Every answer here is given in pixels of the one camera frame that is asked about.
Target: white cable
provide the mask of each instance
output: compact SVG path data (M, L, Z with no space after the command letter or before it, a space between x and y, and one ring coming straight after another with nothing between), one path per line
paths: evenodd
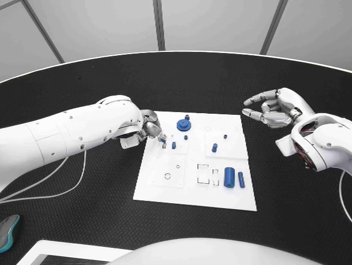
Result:
M14 197L17 194L20 194L21 192L24 192L27 189L33 188L39 183L41 183L53 174L54 172L60 169L63 163L66 162L67 157L65 158L65 160L62 161L60 165L57 166L57 168L50 172L50 174L41 179L39 180L34 184L31 184L29 187L26 187L24 189L21 189L20 191L14 192L13 194L7 195L5 197L3 197L0 199L0 202L7 200L10 197Z
M344 171L341 173L340 180L338 180L338 198L340 198L340 203L341 203L341 206L343 206L344 213L346 213L346 215L348 217L348 221L352 222L352 218L348 216L348 212L346 210L346 206L344 206L344 202L343 202L343 197L341 197L341 181L343 181L343 176L344 176Z
M83 160L83 162L82 162L82 174L85 173L85 166L86 166L86 152L85 152L85 160ZM65 192L62 192L62 193L59 193L59 194L54 194L54 195L49 195L49 196L29 197L29 198L18 198L18 199L11 199L11 200L4 200L4 201L0 202L0 204L1 204L1 203L8 203L8 202L16 202L17 200L47 199L47 198L53 198L53 197L56 197L56 196L63 195L65 193L70 192L70 191L76 188L76 186L79 185L80 180L82 180L82 174L80 174L80 178L79 178L79 180L78 180L76 185L75 185L69 190L66 190Z

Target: white board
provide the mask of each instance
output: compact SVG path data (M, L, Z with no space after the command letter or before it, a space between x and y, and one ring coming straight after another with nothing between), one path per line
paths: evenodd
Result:
M167 136L165 148L157 139L147 140L134 200L256 211L239 115L155 113ZM191 127L181 132L177 121L186 114ZM226 167L235 169L233 188L223 186ZM237 172L245 188L239 187Z

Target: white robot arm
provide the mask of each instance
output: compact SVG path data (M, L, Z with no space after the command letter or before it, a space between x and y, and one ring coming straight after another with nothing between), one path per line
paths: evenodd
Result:
M145 137L165 140L157 115L125 96L0 129L0 192L30 170L119 138L121 147Z
M262 113L243 109L243 115L271 128L294 125L291 134L275 141L284 156L299 154L307 168L321 171L330 167L352 175L352 121L311 110L299 95L288 88L262 92L245 100L261 100Z

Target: grey wall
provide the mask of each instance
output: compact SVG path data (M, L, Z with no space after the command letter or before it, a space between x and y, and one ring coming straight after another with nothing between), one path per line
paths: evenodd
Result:
M266 54L352 70L352 0L0 0L0 81L157 50Z

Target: robotic hand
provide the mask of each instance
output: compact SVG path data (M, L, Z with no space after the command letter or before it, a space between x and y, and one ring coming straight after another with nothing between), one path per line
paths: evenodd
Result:
M157 115L138 110L125 96L0 129L0 192L26 172L109 139L119 139L125 149L147 137L165 140Z
M284 156L298 153L305 168L321 171L334 167L352 175L352 121L331 114L315 114L288 88L259 93L243 105L262 100L262 113L250 109L242 113L271 128L294 125L291 134L275 141Z

